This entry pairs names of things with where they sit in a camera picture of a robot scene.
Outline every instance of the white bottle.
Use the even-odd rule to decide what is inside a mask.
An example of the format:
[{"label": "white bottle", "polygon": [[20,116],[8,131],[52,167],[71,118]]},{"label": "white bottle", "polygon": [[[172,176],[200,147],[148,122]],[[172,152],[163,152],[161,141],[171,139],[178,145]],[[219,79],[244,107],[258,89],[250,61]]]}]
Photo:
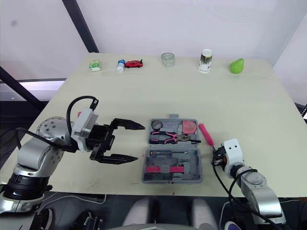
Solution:
[{"label": "white bottle", "polygon": [[119,61],[118,61],[118,64],[117,64],[116,70],[117,70],[118,72],[123,72],[123,71],[124,71],[124,68],[125,68],[125,60],[119,60]]}]

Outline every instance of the pink-handled pliers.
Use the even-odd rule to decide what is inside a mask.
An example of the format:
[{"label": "pink-handled pliers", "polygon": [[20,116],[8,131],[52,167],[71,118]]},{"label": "pink-handled pliers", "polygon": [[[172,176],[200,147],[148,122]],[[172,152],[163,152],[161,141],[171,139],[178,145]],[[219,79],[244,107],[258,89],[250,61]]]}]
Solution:
[{"label": "pink-handled pliers", "polygon": [[191,137],[188,135],[177,135],[177,133],[173,132],[165,132],[165,131],[153,131],[150,135],[163,135],[169,136],[170,139],[166,140],[158,140],[158,139],[149,139],[149,144],[177,144],[178,141],[192,141],[196,143],[200,143],[200,140],[191,140]]}]

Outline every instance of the green pear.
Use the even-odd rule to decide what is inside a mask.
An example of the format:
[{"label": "green pear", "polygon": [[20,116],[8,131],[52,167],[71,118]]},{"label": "green pear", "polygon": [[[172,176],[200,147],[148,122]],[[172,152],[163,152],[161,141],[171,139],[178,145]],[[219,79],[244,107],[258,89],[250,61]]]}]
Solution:
[{"label": "green pear", "polygon": [[237,61],[234,61],[230,64],[230,72],[240,73],[244,69],[244,59],[240,58]]}]

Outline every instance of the red toy car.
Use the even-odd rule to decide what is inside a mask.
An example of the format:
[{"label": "red toy car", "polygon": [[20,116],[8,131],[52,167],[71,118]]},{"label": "red toy car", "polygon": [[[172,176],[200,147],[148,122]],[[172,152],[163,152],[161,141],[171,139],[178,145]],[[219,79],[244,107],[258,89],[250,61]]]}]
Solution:
[{"label": "red toy car", "polygon": [[130,67],[131,68],[133,68],[133,67],[139,68],[139,67],[142,67],[142,66],[143,66],[142,59],[140,61],[136,61],[136,60],[134,60],[134,61],[127,61],[126,64],[125,64],[126,68],[130,68]]}]

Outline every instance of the table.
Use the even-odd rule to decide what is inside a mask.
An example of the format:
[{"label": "table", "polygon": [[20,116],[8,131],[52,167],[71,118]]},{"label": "table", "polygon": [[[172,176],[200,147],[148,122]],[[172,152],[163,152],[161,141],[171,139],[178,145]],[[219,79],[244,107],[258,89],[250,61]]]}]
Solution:
[{"label": "table", "polygon": [[[116,72],[117,60],[143,59],[142,68]],[[89,72],[90,60],[102,61],[102,71]],[[175,66],[166,68],[160,57],[136,55],[89,54],[67,78],[57,94],[31,126],[36,127],[51,116],[66,116],[69,103],[81,95],[99,99],[95,112],[99,124],[110,124],[113,118],[131,119],[146,130],[115,130],[110,153],[139,157],[123,165],[100,164],[89,160],[90,153],[66,152],[49,184],[53,191],[122,194],[226,196],[214,176],[212,150],[201,136],[203,182],[201,184],[143,184],[143,156],[149,147],[148,129],[152,118],[191,118],[204,123],[215,141],[237,138],[245,163],[258,169],[277,196],[307,196],[307,126],[289,95],[264,60],[246,59],[241,74],[229,71],[231,59],[214,59],[208,74],[198,72],[198,58],[178,57]],[[88,107],[90,101],[78,102],[72,110]],[[30,137],[25,135],[22,143]],[[0,173],[7,183],[17,159],[17,150],[9,157]],[[226,186],[231,181],[218,168]],[[235,186],[235,196],[242,196]]]}]

